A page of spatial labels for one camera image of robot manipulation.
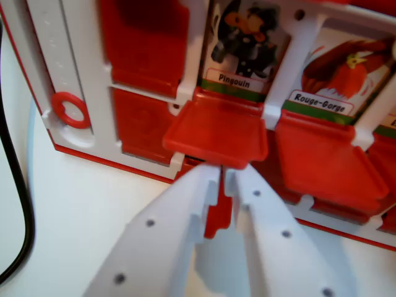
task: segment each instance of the hole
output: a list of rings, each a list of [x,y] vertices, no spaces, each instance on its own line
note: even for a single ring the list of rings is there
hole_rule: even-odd
[[[152,226],[154,226],[154,225],[155,225],[155,221],[154,221],[154,220],[147,220],[147,221],[146,221],[146,226],[152,227]]]
[[[282,231],[282,236],[285,238],[291,238],[291,232],[289,230]]]
[[[125,279],[126,279],[126,277],[123,273],[116,274],[116,276],[114,277],[114,283],[116,285],[120,285],[123,282],[125,282]]]
[[[322,294],[325,297],[333,297],[334,296],[333,291],[330,288],[324,288],[322,290]]]
[[[295,12],[295,19],[296,20],[302,20],[305,17],[305,11],[302,9],[299,9]]]

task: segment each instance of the open red flap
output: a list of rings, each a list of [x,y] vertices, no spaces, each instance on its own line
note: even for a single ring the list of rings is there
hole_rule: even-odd
[[[164,147],[214,165],[243,169],[268,154],[262,105],[196,88],[164,137]]]
[[[373,215],[388,188],[359,147],[352,126],[283,110],[275,130],[286,187]]]

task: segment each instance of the red plastic ring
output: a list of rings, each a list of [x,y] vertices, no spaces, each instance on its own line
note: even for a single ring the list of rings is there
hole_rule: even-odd
[[[82,121],[76,121],[75,119],[72,119],[70,116],[66,114],[66,109],[63,106],[63,102],[65,101],[72,103],[81,111],[82,115],[84,116]],[[76,129],[85,129],[91,126],[87,105],[85,105],[84,101],[82,101],[79,97],[74,96],[67,92],[59,92],[59,93],[55,93],[52,96],[51,103],[55,114],[65,124]]]

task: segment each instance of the red bird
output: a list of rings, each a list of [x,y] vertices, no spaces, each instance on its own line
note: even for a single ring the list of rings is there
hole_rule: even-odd
[[[315,94],[327,88],[334,88],[339,95],[351,98],[357,94],[367,75],[384,65],[392,58],[392,45],[395,39],[347,41],[316,58],[304,69],[303,91]],[[359,57],[359,52],[372,53]]]

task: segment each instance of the black cable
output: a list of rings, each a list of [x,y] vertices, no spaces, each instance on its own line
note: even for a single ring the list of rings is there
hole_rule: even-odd
[[[0,21],[0,50],[1,50],[1,40],[2,40],[2,30],[3,24]],[[11,141],[11,137],[8,131],[6,115],[4,114],[4,107],[1,96],[1,80],[0,80],[0,137],[2,146],[6,153],[8,164],[11,169],[12,177],[14,178],[15,186],[19,195],[20,204],[22,206],[22,211],[24,213],[25,220],[25,238],[24,243],[18,253],[18,256],[12,261],[11,265],[0,274],[0,285],[3,284],[18,268],[29,257],[34,240],[35,240],[35,216],[33,212],[32,199],[30,193],[25,184],[24,176],[22,175],[22,170],[20,169],[17,155],[15,153],[14,146]]]

